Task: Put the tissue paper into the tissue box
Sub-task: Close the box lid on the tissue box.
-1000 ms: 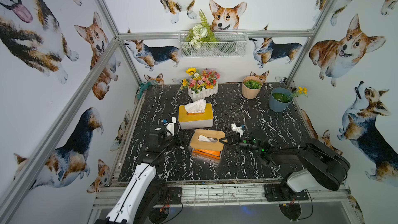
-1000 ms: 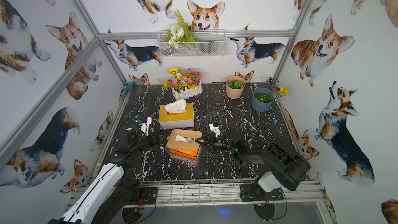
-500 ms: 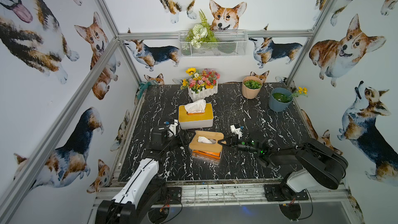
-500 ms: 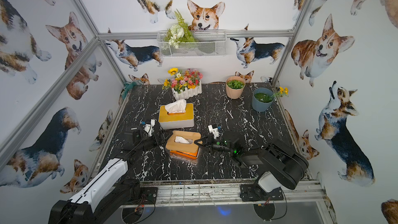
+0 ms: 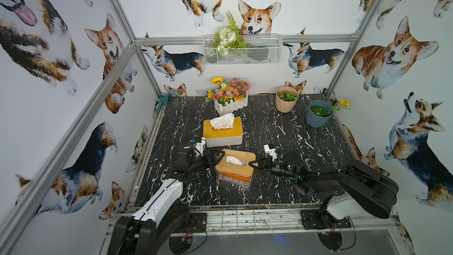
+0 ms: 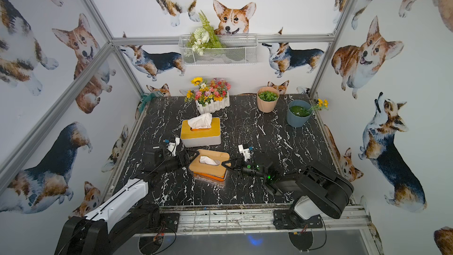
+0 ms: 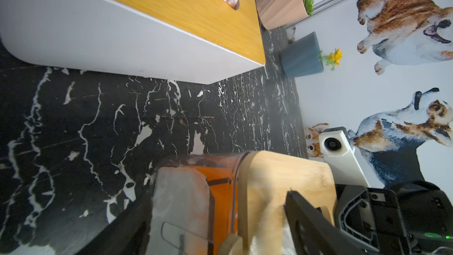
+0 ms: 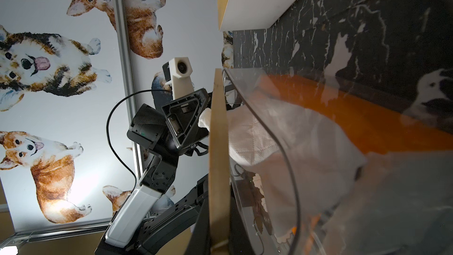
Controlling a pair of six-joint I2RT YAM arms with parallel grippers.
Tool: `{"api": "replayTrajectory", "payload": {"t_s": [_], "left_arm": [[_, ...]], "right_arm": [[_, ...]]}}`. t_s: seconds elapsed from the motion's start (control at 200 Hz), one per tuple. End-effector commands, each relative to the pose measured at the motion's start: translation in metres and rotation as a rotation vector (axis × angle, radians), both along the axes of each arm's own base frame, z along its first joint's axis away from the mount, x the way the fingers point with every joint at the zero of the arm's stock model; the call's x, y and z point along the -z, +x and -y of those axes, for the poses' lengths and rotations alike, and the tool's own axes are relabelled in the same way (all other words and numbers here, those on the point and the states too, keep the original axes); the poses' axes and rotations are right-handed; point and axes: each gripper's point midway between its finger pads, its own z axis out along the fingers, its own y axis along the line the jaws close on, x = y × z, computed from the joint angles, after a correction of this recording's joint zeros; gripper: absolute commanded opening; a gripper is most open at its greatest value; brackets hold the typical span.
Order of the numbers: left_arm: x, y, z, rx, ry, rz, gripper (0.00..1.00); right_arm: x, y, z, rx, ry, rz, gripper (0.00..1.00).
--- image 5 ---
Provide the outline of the wooden tissue box lid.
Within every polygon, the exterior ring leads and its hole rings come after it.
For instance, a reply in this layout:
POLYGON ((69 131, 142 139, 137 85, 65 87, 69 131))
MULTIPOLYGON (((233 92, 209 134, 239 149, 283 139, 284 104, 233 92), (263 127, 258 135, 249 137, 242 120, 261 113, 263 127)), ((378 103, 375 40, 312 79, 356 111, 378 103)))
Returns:
POLYGON ((215 169, 221 174, 248 179, 250 181, 254 169, 252 166, 249 166, 249 163, 256 160, 256 155, 251 152, 231 149, 223 149, 222 153, 224 155, 219 164, 215 166, 215 169))

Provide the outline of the white tissue box base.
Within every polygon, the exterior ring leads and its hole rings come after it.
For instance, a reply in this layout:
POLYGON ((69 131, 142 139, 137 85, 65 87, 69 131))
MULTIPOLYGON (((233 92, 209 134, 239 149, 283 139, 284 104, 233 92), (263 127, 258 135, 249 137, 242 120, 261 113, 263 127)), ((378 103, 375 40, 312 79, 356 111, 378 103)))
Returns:
POLYGON ((223 146, 235 146, 241 145, 243 142, 243 136, 232 136, 232 137, 221 137, 221 138, 204 138, 206 140, 206 147, 223 147, 223 146))

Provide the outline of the clear plastic tissue box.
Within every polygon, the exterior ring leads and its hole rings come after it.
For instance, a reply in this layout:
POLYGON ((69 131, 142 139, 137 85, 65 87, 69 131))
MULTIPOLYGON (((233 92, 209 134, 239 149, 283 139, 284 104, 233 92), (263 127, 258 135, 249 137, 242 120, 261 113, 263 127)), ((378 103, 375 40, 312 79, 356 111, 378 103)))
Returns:
POLYGON ((250 180, 245 180, 245 179, 238 178, 238 177, 235 177, 232 175, 218 174, 218 178, 225 183, 239 185, 242 187, 249 187, 251 185, 250 180))

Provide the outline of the yellow tissue box lid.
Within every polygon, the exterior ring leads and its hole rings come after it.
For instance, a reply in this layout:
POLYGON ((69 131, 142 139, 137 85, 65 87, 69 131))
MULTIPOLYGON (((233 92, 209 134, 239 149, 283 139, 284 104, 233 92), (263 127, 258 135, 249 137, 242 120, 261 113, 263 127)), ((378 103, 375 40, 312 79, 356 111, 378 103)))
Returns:
POLYGON ((243 124, 241 118, 235 118, 231 129, 214 129, 209 120, 204 120, 203 137, 205 139, 231 138, 243 136, 243 124))

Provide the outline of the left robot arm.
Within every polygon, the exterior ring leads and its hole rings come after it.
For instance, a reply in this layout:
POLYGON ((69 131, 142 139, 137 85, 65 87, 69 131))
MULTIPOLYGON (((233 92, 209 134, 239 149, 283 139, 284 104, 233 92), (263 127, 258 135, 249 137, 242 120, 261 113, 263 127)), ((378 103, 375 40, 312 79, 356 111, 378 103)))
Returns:
POLYGON ((184 185, 196 173, 219 164, 225 156, 224 151, 209 149, 205 141, 180 146, 159 190, 133 215, 118 219, 107 253, 122 255, 132 248, 136 255, 156 255, 174 231, 189 225, 189 208, 179 202, 184 185))

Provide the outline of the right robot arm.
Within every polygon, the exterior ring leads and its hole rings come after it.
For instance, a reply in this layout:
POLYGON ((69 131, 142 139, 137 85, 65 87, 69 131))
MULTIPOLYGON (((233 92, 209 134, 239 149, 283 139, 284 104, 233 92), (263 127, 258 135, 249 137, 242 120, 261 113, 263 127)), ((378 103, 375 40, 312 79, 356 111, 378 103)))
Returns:
POLYGON ((387 219, 397 202, 396 182, 361 162, 327 173, 310 172, 295 162, 279 163, 273 156, 251 161, 248 166, 269 177, 290 179, 302 195, 321 197, 328 193, 319 211, 323 220, 339 221, 363 213, 387 219))

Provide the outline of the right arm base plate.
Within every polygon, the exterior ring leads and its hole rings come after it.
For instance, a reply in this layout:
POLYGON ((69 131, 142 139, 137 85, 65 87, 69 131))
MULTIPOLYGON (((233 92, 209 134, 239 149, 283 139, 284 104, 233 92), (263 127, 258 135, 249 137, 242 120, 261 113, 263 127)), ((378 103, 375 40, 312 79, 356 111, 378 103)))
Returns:
POLYGON ((330 215, 326 210, 301 210, 302 225, 306 230, 349 229, 352 223, 348 217, 341 220, 330 215))

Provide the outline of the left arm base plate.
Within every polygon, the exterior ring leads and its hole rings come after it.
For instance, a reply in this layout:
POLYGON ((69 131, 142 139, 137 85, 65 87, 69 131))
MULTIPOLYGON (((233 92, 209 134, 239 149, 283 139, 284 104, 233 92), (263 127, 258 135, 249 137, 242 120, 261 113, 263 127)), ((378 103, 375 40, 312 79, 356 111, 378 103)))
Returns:
POLYGON ((203 232, 206 230, 208 214, 205 212, 190 212, 178 217, 176 224, 172 228, 173 233, 190 234, 194 231, 203 232))

